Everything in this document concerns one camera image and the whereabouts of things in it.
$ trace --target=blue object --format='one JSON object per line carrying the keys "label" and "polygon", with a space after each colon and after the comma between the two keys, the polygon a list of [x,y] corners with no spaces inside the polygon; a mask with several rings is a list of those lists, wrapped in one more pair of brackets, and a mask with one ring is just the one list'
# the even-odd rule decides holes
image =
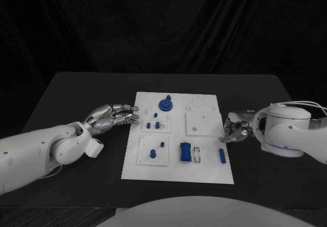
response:
{"label": "blue object", "polygon": [[150,152],[150,157],[151,157],[151,158],[156,158],[156,156],[157,156],[157,155],[156,155],[156,150],[151,150],[151,152]]}
{"label": "blue object", "polygon": [[222,163],[226,163],[226,159],[225,159],[225,153],[223,153],[223,149],[219,149],[219,154],[221,154],[221,159],[222,159]]}
{"label": "blue object", "polygon": [[167,98],[164,100],[161,100],[160,103],[159,103],[159,108],[163,111],[170,111],[172,108],[173,108],[173,103],[172,103],[170,99],[172,99],[172,97],[167,96]]}
{"label": "blue object", "polygon": [[190,143],[180,143],[180,161],[190,162]]}

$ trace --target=white cable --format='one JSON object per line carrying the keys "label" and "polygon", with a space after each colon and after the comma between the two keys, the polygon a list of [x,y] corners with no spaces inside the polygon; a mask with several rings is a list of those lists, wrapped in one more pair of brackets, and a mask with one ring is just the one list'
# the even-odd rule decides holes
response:
{"label": "white cable", "polygon": [[55,175],[59,173],[59,171],[62,170],[62,168],[64,168],[64,166],[61,165],[61,169],[59,169],[59,170],[56,171],[56,173],[52,174],[51,176],[55,176]]}
{"label": "white cable", "polygon": [[324,112],[324,114],[327,116],[327,112],[326,112],[327,108],[326,107],[323,107],[318,103],[314,103],[316,105],[307,104],[307,103],[314,103],[314,102],[310,102],[310,101],[294,101],[294,102],[282,102],[281,104],[308,105],[308,106],[317,107],[317,108],[320,108],[323,110],[323,112]]}

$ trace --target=black backdrop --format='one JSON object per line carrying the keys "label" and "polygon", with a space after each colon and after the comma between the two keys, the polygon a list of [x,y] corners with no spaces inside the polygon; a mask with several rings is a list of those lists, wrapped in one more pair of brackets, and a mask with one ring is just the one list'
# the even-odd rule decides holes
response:
{"label": "black backdrop", "polygon": [[3,1],[0,136],[20,132],[59,71],[275,74],[294,99],[327,105],[323,8],[317,0]]}

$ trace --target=black tabletop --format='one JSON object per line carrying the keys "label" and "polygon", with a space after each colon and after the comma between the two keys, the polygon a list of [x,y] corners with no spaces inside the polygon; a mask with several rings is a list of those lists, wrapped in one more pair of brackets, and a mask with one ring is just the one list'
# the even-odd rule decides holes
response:
{"label": "black tabletop", "polygon": [[[229,111],[261,110],[290,95],[274,75],[176,75],[62,72],[53,77],[23,132],[82,121],[104,104],[134,104],[137,91],[216,95]],[[177,196],[219,196],[271,207],[320,207],[327,201],[327,166],[308,155],[261,151],[255,138],[228,144],[235,185],[121,180],[130,125],[97,138],[104,150],[46,179],[0,196],[0,205],[128,208]]]}

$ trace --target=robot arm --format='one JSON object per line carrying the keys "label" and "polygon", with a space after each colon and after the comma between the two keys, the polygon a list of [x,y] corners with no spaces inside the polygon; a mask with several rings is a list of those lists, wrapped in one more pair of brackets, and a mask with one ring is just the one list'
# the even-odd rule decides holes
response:
{"label": "robot arm", "polygon": [[84,153],[97,157],[104,144],[92,138],[115,125],[138,124],[137,106],[104,105],[82,122],[36,130],[0,140],[0,195],[23,187]]}
{"label": "robot arm", "polygon": [[[300,157],[307,153],[327,164],[327,126],[321,124],[310,129],[310,118],[310,112],[284,104],[271,104],[251,117],[245,111],[231,112],[225,124],[225,137],[219,138],[219,141],[238,142],[252,134],[264,151],[282,157]],[[231,124],[236,129],[229,135],[226,128]]]}

